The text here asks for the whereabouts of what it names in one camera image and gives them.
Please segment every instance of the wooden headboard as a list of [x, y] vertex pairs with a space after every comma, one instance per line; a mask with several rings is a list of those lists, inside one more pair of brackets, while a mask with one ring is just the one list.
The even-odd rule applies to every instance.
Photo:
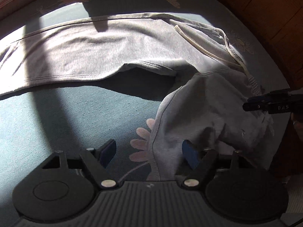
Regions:
[[[256, 36], [291, 88], [303, 87], [303, 0], [218, 0]], [[303, 173], [303, 143], [289, 121], [270, 171]]]

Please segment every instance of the bed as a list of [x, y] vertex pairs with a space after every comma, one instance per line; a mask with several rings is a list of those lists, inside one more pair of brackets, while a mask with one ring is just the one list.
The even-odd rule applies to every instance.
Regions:
[[[264, 93], [288, 88], [254, 35], [217, 0], [35, 0], [0, 21], [0, 39], [74, 19], [140, 12], [165, 12], [221, 28]], [[76, 155], [81, 148], [115, 139], [117, 154], [107, 170], [117, 181], [146, 180], [150, 165], [145, 144], [173, 81], [133, 69], [102, 81], [37, 86], [0, 97], [0, 226], [18, 218], [11, 201], [14, 186], [56, 150]], [[273, 120], [274, 139], [255, 151], [265, 168], [289, 114], [274, 115]]]

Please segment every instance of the light gray cloth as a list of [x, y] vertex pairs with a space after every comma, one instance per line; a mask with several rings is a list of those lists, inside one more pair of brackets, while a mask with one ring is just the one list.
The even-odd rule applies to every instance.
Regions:
[[164, 13], [69, 21], [0, 41], [0, 94], [60, 81], [93, 81], [140, 67], [175, 76], [149, 140], [154, 180], [171, 180], [189, 139], [230, 154], [252, 152], [271, 122], [242, 109], [260, 94], [225, 33]]

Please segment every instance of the cable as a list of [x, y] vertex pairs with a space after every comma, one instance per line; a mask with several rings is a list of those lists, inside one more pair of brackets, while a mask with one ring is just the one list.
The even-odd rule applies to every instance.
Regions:
[[296, 223], [294, 223], [288, 227], [295, 227], [295, 226], [298, 226], [300, 223], [303, 223], [303, 218], [301, 218], [299, 221], [297, 221]]

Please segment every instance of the drawstring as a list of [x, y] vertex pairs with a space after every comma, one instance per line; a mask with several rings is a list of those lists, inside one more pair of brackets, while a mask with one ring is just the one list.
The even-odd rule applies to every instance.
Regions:
[[[204, 49], [203, 47], [201, 47], [198, 43], [196, 43], [193, 39], [191, 39], [189, 36], [187, 36], [182, 29], [178, 26], [175, 25], [174, 27], [175, 31], [177, 31], [186, 41], [188, 41], [192, 46], [194, 46], [196, 49], [198, 49], [199, 51], [205, 53], [206, 55], [208, 55], [209, 57], [215, 59], [215, 60], [220, 60], [223, 63], [225, 63], [227, 66], [233, 66], [233, 67], [239, 67], [239, 65], [232, 63], [228, 60], [224, 60], [212, 53], [210, 53], [209, 51], [207, 51], [206, 49]], [[255, 78], [248, 72], [247, 67], [244, 64], [244, 61], [242, 60], [242, 58], [230, 47], [229, 42], [228, 42], [228, 38], [225, 34], [225, 32], [219, 28], [216, 28], [216, 30], [218, 30], [223, 36], [224, 36], [224, 42], [225, 42], [225, 47], [227, 49], [227, 51], [229, 52], [229, 54], [235, 59], [235, 61], [237, 61], [240, 66], [243, 68], [245, 75], [248, 78], [248, 82], [251, 86], [251, 91], [252, 94], [255, 96], [259, 96], [262, 95], [261, 89], [257, 83], [257, 81], [255, 80]]]

